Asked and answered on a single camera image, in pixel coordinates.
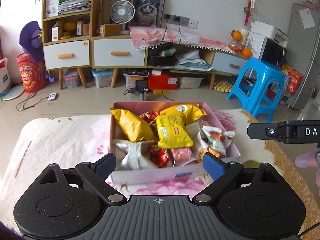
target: wooden drawer handle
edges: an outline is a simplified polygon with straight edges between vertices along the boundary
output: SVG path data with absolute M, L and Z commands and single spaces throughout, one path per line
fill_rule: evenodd
M 112 56 L 128 56 L 129 52 L 128 51 L 112 51 L 111 55 Z
M 230 63 L 230 64 L 229 64 L 229 66 L 230 66 L 230 67 L 233 67 L 233 68 L 240 68 L 240 66 L 239 66 L 239 65 L 232 64 L 232 63 Z
M 73 55 L 74 55 L 73 53 L 70 53 L 70 54 L 61 54 L 61 55 L 58 55 L 58 59 L 72 58 Z

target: white drawer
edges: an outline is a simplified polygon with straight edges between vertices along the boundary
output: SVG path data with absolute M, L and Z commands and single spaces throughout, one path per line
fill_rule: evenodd
M 44 46 L 47 69 L 90 65 L 89 41 L 70 41 Z
M 94 66 L 96 67 L 143 66 L 144 56 L 145 50 L 136 51 L 130 39 L 94 40 Z
M 239 75 L 241 69 L 244 67 L 247 61 L 247 59 L 239 58 L 233 56 L 232 54 L 216 52 L 212 67 L 213 70 Z M 239 68 L 231 67 L 230 65 L 236 65 L 239 66 Z

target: blue plastic stool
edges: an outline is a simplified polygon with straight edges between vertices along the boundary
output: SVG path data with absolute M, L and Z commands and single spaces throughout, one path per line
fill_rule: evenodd
M 245 73 L 251 68 L 257 73 L 257 81 L 252 87 L 241 84 Z M 282 95 L 284 81 L 285 74 L 283 72 L 264 64 L 255 57 L 251 57 L 241 70 L 231 92 L 227 95 L 227 99 L 230 99 L 232 95 L 235 95 L 242 102 L 243 109 L 247 110 L 254 117 L 258 114 L 268 114 L 268 122 L 270 122 Z M 279 88 L 275 99 L 271 101 L 265 95 L 265 92 L 269 84 L 273 82 L 278 82 Z M 249 96 L 247 96 L 242 90 L 249 91 Z

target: refrigerator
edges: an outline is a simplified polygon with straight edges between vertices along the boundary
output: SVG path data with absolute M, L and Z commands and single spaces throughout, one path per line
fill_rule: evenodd
M 293 5 L 287 46 L 289 65 L 303 75 L 298 91 L 287 101 L 295 109 L 306 106 L 320 75 L 320 12 L 309 8 L 316 26 L 305 29 L 299 11 L 307 8 L 300 4 Z

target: yellow snack bag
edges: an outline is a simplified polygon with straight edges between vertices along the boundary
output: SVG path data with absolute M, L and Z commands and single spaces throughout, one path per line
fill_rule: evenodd
M 172 149 L 193 146 L 193 140 L 184 128 L 181 115 L 159 115 L 155 121 L 160 139 L 159 148 Z
M 149 124 L 129 110 L 111 109 L 111 114 L 130 141 L 152 141 L 155 139 Z
M 207 115 L 207 113 L 199 108 L 199 104 L 183 104 L 171 106 L 160 112 L 160 115 L 175 115 L 179 114 L 182 116 L 184 124 L 190 124 L 199 120 L 201 116 Z

